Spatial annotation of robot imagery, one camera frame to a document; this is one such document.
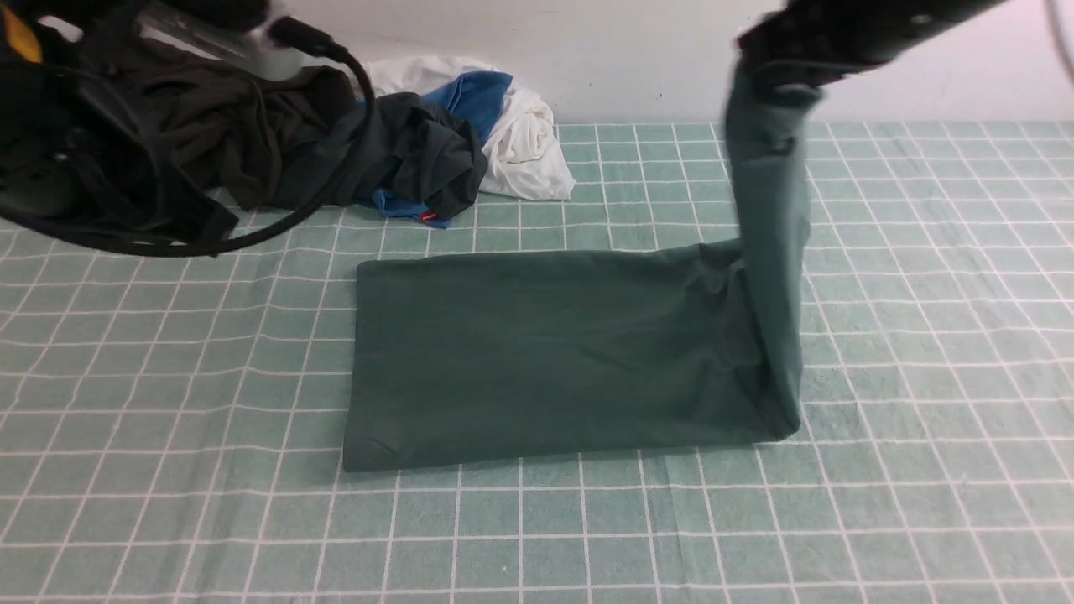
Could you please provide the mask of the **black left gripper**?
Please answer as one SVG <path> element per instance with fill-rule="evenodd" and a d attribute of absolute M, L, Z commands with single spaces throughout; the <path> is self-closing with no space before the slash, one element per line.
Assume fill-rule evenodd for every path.
<path fill-rule="evenodd" d="M 247 248 L 112 76 L 146 1 L 4 1 L 3 219 L 84 248 Z"/>

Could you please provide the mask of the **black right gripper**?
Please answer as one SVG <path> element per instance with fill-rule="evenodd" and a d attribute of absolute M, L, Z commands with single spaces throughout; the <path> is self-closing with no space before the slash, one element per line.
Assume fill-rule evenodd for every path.
<path fill-rule="evenodd" d="M 821 88 L 890 64 L 997 1 L 789 1 L 738 38 L 739 64 L 764 87 Z"/>

